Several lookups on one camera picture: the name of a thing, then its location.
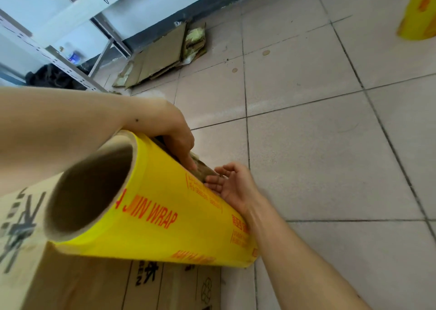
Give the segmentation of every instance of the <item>person's left arm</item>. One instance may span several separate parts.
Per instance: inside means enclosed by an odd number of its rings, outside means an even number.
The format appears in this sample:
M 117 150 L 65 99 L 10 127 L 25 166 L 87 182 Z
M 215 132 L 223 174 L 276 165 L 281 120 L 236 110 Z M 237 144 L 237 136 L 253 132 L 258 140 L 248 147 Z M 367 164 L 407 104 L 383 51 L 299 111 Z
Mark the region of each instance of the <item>person's left arm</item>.
M 163 135 L 187 169 L 194 138 L 160 98 L 37 87 L 0 87 L 0 195 L 66 170 L 120 129 Z

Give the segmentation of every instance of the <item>cardboard tube core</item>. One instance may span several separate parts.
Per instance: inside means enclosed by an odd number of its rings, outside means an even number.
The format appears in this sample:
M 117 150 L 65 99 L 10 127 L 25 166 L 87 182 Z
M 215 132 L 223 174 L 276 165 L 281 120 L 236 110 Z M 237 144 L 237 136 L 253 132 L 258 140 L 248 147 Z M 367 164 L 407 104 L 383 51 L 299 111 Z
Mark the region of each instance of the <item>cardboard tube core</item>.
M 97 152 L 68 169 L 55 187 L 45 217 L 47 237 L 75 238 L 94 225 L 120 196 L 134 166 L 136 148 L 118 134 Z

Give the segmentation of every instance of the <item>dark baseboard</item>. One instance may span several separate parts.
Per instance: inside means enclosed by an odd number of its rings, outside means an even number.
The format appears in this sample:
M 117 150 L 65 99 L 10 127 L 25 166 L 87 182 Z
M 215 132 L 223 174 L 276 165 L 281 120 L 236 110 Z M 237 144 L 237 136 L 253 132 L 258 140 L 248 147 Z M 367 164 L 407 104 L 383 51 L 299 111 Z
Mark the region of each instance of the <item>dark baseboard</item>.
M 145 30 L 136 33 L 135 35 L 123 40 L 123 42 L 132 50 L 137 51 L 140 48 L 145 47 L 146 45 L 152 43 L 157 38 L 168 33 L 172 28 L 174 28 L 174 22 L 176 21 L 184 21 L 184 20 L 192 20 L 197 21 L 202 19 L 214 11 L 221 9 L 231 3 L 234 3 L 239 0 L 198 0 L 193 4 L 187 6 L 186 8 L 179 10 L 175 14 L 161 20 L 155 25 L 146 28 Z M 112 47 L 102 65 L 105 65 L 112 61 L 113 59 L 121 57 L 121 54 L 115 47 Z M 94 65 L 97 61 L 98 55 L 89 59 L 86 63 L 89 66 Z

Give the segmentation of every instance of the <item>roll of cling film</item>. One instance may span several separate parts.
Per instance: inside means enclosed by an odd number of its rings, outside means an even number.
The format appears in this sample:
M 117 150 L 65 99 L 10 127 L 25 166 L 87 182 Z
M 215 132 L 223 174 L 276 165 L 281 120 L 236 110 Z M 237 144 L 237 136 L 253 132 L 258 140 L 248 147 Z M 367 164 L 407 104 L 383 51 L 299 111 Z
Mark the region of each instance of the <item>roll of cling film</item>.
M 257 257 L 233 208 L 148 137 L 128 131 L 63 174 L 44 230 L 68 254 L 236 267 Z
M 397 34 L 408 40 L 436 35 L 436 0 L 410 0 Z

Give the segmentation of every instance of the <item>clear plastic bottle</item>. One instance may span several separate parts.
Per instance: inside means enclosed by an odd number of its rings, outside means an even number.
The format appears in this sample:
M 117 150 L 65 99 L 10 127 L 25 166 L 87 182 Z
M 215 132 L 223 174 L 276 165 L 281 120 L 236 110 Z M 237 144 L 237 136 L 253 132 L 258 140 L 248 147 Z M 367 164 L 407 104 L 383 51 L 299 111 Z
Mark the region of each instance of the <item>clear plastic bottle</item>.
M 74 65 L 80 65 L 82 58 L 80 57 L 79 53 L 74 50 L 71 44 L 65 44 L 65 48 L 59 47 L 59 52 Z

